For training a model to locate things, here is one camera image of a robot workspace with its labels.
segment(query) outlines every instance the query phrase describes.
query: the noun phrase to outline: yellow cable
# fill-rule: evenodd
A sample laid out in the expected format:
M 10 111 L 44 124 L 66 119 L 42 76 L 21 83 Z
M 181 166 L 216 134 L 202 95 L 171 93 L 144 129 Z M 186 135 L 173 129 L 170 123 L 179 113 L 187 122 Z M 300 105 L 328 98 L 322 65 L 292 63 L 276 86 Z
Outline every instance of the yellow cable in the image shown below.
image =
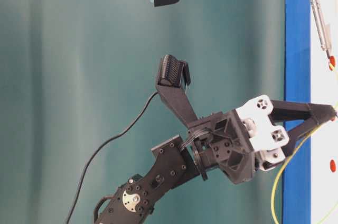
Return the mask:
M 338 71 L 336 70 L 336 68 L 329 63 L 330 68 L 332 69 L 332 71 L 335 72 L 336 74 L 336 78 L 338 81 Z M 334 109 L 338 108 L 338 102 L 335 105 Z M 309 134 L 307 134 L 304 139 L 300 142 L 300 144 L 296 147 L 295 151 L 293 152 L 293 154 L 286 160 L 286 162 L 282 165 L 282 167 L 280 168 L 280 170 L 278 171 L 275 181 L 274 181 L 274 185 L 273 185 L 273 189 L 271 192 L 271 214 L 273 215 L 273 219 L 275 224 L 279 224 L 277 216 L 276 216 L 276 211 L 275 211 L 275 196 L 276 196 L 276 190 L 277 190 L 277 185 L 278 185 L 278 181 L 283 173 L 283 171 L 285 170 L 286 166 L 289 164 L 289 162 L 292 160 L 292 158 L 294 157 L 294 155 L 298 152 L 298 150 L 301 148 L 301 146 L 306 142 L 306 140 L 308 138 L 311 137 L 311 135 L 313 133 L 315 133 L 321 126 L 318 126 L 317 128 L 313 129 Z M 336 205 L 328 212 L 328 214 L 318 223 L 318 224 L 322 224 L 328 217 L 329 215 L 338 207 L 338 202 L 336 203 Z
M 327 215 L 325 215 L 325 217 L 323 219 L 320 220 L 320 222 L 318 222 L 318 224 L 322 224 L 324 223 L 324 221 L 330 216 L 330 214 L 333 213 L 333 211 L 338 207 L 338 202 L 334 205 L 334 207 L 327 213 Z
M 306 140 L 311 137 L 311 135 L 317 131 L 318 129 L 320 128 L 317 127 L 315 129 L 313 129 L 309 134 L 307 134 L 304 139 L 300 142 L 300 144 L 296 147 L 296 149 L 294 150 L 293 154 L 286 160 L 286 162 L 283 164 L 283 166 L 280 168 L 280 170 L 278 171 L 277 173 L 277 176 L 275 178 L 275 181 L 274 181 L 274 185 L 273 185 L 273 190 L 271 192 L 271 213 L 273 215 L 273 219 L 274 219 L 274 222 L 275 224 L 279 224 L 278 222 L 278 219 L 277 219 L 277 216 L 276 216 L 276 211 L 275 211 L 275 196 L 276 196 L 276 190 L 277 190 L 277 184 L 278 184 L 278 181 L 284 171 L 284 169 L 286 168 L 286 166 L 289 164 L 289 162 L 292 160 L 292 158 L 295 156 L 295 154 L 298 152 L 298 150 L 301 148 L 301 146 L 306 142 Z

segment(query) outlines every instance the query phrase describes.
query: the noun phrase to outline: red object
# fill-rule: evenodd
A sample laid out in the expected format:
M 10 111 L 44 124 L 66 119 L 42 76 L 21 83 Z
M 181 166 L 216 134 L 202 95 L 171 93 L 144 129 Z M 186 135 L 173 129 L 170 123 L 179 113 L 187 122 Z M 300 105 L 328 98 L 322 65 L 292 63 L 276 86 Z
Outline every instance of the red object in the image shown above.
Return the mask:
M 330 67 L 330 64 L 332 64 L 333 67 L 336 67 L 336 59 L 334 58 L 334 56 L 330 56 L 330 62 L 329 62 L 329 65 L 328 65 L 329 69 L 331 71 L 333 71 L 332 68 Z
M 330 161 L 330 169 L 333 173 L 336 172 L 336 163 L 334 162 L 334 160 Z

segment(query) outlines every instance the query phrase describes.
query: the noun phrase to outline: screw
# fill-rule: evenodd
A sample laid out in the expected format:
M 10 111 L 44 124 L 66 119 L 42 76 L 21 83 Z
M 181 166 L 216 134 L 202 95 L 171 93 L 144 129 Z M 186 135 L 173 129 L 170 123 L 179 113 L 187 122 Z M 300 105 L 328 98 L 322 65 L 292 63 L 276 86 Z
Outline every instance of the screw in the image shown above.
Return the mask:
M 138 196 L 133 197 L 133 201 L 134 201 L 134 202 L 139 201 L 139 197 L 138 197 Z
M 161 176 L 160 175 L 157 175 L 157 177 L 155 178 L 156 181 L 159 183 L 161 181 Z

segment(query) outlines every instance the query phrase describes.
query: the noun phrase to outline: teal backdrop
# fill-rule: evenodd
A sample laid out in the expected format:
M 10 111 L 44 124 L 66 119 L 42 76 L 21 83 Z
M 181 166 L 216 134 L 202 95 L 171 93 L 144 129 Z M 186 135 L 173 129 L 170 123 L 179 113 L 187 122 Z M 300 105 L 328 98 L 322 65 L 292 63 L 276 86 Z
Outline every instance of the teal backdrop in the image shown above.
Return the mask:
M 190 64 L 198 116 L 284 96 L 284 0 L 0 0 L 0 223 L 63 223 L 85 161 L 154 91 L 166 53 Z M 93 161 L 71 223 L 184 126 L 156 97 Z M 219 170 L 169 192 L 147 224 L 272 223 L 276 171 L 233 185 Z M 281 192 L 277 197 L 281 214 Z

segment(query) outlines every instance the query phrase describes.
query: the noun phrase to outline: black cable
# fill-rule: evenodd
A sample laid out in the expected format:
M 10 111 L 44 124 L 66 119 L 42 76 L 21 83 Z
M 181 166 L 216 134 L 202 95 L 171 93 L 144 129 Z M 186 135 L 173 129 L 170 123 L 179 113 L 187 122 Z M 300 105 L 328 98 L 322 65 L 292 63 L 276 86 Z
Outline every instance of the black cable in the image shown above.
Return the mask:
M 103 142 L 99 148 L 93 153 L 93 155 L 90 157 L 89 161 L 85 164 L 84 168 L 83 168 L 83 171 L 82 171 L 82 174 L 81 174 L 81 178 L 80 178 L 80 181 L 79 181 L 79 184 L 78 184 L 78 187 L 77 187 L 77 190 L 76 190 L 76 193 L 75 193 L 75 197 L 74 197 L 74 200 L 73 200 L 73 203 L 72 203 L 72 206 L 69 210 L 69 213 L 68 213 L 68 216 L 65 220 L 65 224 L 68 224 L 69 221 L 70 221 L 70 218 L 74 212 L 74 209 L 75 209 L 75 206 L 76 206 L 76 203 L 78 202 L 78 199 L 79 199 L 79 194 L 80 194 L 80 190 L 81 190 L 81 187 L 82 187 L 82 184 L 83 184 L 83 179 L 85 178 L 85 174 L 87 172 L 87 169 L 88 169 L 88 166 L 89 164 L 91 163 L 91 161 L 94 159 L 94 157 L 96 156 L 96 154 L 105 146 L 107 145 L 109 142 L 117 139 L 117 138 L 120 138 L 121 136 L 123 136 L 127 131 L 129 131 L 133 125 L 135 125 L 135 123 L 139 120 L 139 118 L 143 115 L 143 113 L 146 111 L 150 101 L 157 95 L 158 93 L 157 92 L 154 92 L 147 100 L 146 102 L 146 105 L 144 106 L 144 108 L 142 109 L 141 113 L 135 118 L 135 120 L 127 127 L 124 129 L 123 132 L 117 134 L 116 136 L 106 140 L 105 142 Z
M 190 137 L 180 145 L 180 151 L 183 151 L 189 144 L 191 144 L 195 139 L 205 135 L 205 134 L 213 134 L 212 130 L 204 128 L 199 129 L 194 132 Z

